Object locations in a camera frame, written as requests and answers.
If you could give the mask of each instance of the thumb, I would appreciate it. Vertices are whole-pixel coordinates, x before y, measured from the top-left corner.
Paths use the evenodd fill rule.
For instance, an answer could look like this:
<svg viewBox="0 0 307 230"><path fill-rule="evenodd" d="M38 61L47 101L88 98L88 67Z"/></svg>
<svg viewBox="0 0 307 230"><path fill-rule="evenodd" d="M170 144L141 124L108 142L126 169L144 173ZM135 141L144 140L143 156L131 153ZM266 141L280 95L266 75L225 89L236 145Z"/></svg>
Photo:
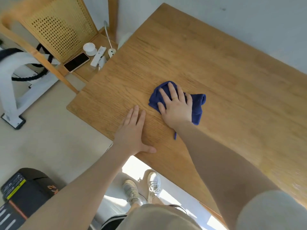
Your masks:
<svg viewBox="0 0 307 230"><path fill-rule="evenodd" d="M158 108L159 108L161 115L164 115L165 114L165 107L161 102L158 102Z"/></svg>
<svg viewBox="0 0 307 230"><path fill-rule="evenodd" d="M149 153L156 153L157 150L152 146L142 144L141 151L142 152L149 152Z"/></svg>

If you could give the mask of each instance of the hand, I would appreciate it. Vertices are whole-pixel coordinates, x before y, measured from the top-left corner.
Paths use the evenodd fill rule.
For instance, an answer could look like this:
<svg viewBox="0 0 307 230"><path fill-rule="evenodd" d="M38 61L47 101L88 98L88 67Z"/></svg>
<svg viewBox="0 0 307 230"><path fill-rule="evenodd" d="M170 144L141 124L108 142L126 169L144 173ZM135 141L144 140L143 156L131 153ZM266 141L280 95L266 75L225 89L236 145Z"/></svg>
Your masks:
<svg viewBox="0 0 307 230"><path fill-rule="evenodd" d="M166 104L166 110L161 102L158 102L158 107L165 123L173 129L176 129L183 122L192 122L192 97L190 94L185 95L180 85L177 85L178 95L172 83L168 83L172 101L162 88L159 89L163 100Z"/></svg>
<svg viewBox="0 0 307 230"><path fill-rule="evenodd" d="M123 153L132 156L138 152L155 153L157 150L154 147L142 143L141 136L143 125L145 121L146 112L143 110L139 120L138 119L139 107L136 105L131 109L127 116L122 120L113 141L112 147L117 147Z"/></svg>

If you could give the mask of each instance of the white remote control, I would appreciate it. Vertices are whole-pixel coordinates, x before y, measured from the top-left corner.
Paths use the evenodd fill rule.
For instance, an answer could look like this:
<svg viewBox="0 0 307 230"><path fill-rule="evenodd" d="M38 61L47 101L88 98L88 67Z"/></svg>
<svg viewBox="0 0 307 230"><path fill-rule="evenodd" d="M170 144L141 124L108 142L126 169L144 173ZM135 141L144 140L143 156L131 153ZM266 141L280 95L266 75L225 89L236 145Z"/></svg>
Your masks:
<svg viewBox="0 0 307 230"><path fill-rule="evenodd" d="M94 56L94 58L91 62L91 66L97 67L98 62L99 62L100 58L103 57L103 54L105 53L105 51L106 51L106 47L101 46L99 48L99 50L97 51L96 55Z"/></svg>

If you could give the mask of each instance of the person's left hand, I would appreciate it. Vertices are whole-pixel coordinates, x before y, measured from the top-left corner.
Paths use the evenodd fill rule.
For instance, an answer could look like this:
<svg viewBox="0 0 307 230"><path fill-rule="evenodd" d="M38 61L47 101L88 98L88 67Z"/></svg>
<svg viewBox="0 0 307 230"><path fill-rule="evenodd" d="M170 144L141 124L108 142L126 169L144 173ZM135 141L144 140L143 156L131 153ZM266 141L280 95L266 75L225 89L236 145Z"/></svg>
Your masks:
<svg viewBox="0 0 307 230"><path fill-rule="evenodd" d="M139 107L136 105L134 109L128 112L119 125L113 141L112 147L117 147L128 156L135 155L141 151L150 153L157 151L154 147L142 143L141 136L146 112L143 110L138 120L138 110Z"/></svg>

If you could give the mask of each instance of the floor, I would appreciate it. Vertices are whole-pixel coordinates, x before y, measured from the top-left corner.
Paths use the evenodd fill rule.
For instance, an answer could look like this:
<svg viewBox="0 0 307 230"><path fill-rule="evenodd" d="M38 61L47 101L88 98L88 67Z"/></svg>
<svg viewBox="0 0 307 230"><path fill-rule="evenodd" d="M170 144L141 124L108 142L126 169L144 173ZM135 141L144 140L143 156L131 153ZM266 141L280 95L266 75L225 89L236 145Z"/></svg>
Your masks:
<svg viewBox="0 0 307 230"><path fill-rule="evenodd" d="M79 90L84 86L72 75L68 75L68 80ZM14 86L17 96L28 89L24 82L16 82ZM111 145L110 139L66 110L74 96L63 83L57 82L23 113L27 122L19 131L0 120L0 185L19 168L32 167L63 187L91 166ZM137 183L140 193L146 197L146 179L143 178L149 170L146 164L131 157L108 188L96 220L103 222L128 211L130 206L121 189L128 178ZM166 178L161 177L161 181L161 199L165 204L182 205L203 229L225 229L197 200Z"/></svg>

